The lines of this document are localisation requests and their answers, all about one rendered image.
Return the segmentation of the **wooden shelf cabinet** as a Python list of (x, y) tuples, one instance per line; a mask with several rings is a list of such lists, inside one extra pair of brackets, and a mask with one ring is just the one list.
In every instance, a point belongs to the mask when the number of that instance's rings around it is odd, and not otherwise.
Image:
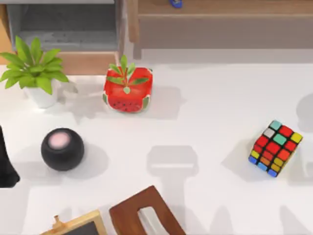
[(308, 61), (313, 0), (125, 0), (134, 59), (152, 63)]

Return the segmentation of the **black round speaker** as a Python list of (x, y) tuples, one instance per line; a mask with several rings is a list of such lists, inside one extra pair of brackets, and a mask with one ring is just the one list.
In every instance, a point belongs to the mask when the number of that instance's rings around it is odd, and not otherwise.
[(50, 131), (41, 144), (43, 161), (56, 171), (76, 168), (82, 161), (84, 152), (83, 139), (69, 128), (56, 128)]

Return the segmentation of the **red watermelon plant pot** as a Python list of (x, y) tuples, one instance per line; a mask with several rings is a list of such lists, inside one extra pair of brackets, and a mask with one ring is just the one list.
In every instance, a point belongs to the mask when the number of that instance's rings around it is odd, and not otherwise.
[(103, 89), (103, 101), (124, 113), (138, 113), (147, 108), (152, 92), (153, 71), (128, 64), (123, 55), (120, 65), (110, 64)]

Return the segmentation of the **multicoloured puzzle cube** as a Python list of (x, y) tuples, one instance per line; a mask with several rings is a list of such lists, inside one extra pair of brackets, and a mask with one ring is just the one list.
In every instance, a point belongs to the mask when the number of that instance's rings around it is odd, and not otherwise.
[(303, 136), (277, 120), (273, 120), (256, 140), (248, 161), (277, 177), (293, 156)]

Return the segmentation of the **pulled-out wooden drawer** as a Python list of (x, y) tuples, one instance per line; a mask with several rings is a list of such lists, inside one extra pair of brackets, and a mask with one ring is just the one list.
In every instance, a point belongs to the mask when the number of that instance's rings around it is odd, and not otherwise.
[(60, 49), (67, 75), (105, 75), (123, 51), (123, 0), (0, 0), (0, 50), (15, 37)]

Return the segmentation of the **green plant in white pot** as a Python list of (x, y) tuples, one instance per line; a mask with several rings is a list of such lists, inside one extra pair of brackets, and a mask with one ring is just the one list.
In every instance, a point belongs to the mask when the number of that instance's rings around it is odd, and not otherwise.
[(38, 108), (53, 106), (57, 102), (55, 82), (69, 82), (63, 73), (63, 60), (58, 56), (61, 50), (53, 48), (43, 51), (41, 41), (37, 37), (28, 45), (21, 37), (16, 36), (15, 43), (15, 54), (0, 53), (0, 57), (9, 62), (0, 82), (5, 82), (6, 89), (18, 84)]

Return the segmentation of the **brown wooden tissue box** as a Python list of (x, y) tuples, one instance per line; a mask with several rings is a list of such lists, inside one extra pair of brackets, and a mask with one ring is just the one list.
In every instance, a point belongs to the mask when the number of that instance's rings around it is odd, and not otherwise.
[(139, 219), (140, 209), (152, 207), (169, 235), (186, 235), (155, 186), (149, 186), (110, 208), (110, 216), (118, 235), (148, 235)]

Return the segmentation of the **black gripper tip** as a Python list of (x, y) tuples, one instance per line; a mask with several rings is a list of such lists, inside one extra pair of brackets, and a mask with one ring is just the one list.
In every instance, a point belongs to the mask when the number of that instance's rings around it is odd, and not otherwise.
[(12, 188), (20, 181), (20, 176), (11, 164), (0, 126), (0, 188)]

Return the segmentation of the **framed blackboard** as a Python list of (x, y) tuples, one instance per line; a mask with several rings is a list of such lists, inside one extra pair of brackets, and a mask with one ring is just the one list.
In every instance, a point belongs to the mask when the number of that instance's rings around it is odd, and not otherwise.
[(99, 210), (93, 210), (68, 222), (54, 216), (52, 229), (40, 235), (108, 235)]

